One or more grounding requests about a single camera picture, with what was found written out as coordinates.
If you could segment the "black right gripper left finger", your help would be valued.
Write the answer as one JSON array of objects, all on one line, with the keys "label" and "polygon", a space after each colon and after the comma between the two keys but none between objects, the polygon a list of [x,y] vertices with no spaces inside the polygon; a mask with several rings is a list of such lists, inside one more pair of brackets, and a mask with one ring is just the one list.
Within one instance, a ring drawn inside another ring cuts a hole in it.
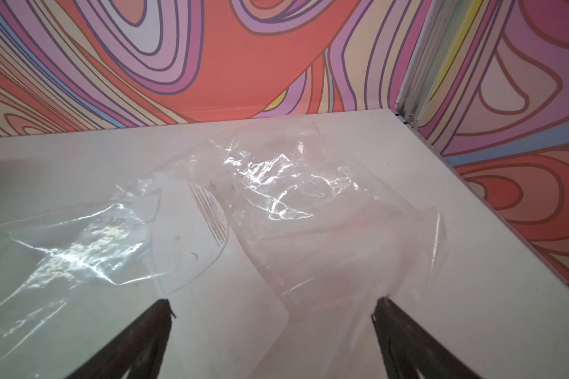
[{"label": "black right gripper left finger", "polygon": [[88,361],[72,372],[76,378],[157,379],[175,314],[159,299]]}]

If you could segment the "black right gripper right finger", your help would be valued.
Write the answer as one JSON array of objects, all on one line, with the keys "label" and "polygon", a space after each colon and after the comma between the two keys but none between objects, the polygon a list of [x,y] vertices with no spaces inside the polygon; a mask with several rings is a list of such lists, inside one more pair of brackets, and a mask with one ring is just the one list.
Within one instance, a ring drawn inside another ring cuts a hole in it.
[{"label": "black right gripper right finger", "polygon": [[390,298],[377,301],[371,320],[389,378],[479,379]]}]

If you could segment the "clear zip top bag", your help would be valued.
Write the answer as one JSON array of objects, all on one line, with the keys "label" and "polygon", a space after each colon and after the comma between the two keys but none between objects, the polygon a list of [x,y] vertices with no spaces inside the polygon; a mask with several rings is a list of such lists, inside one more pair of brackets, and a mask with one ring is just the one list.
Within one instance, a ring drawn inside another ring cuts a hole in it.
[{"label": "clear zip top bag", "polygon": [[204,140],[105,199],[0,224],[0,378],[64,378],[159,299],[162,378],[384,378],[379,298],[447,253],[307,118]]}]

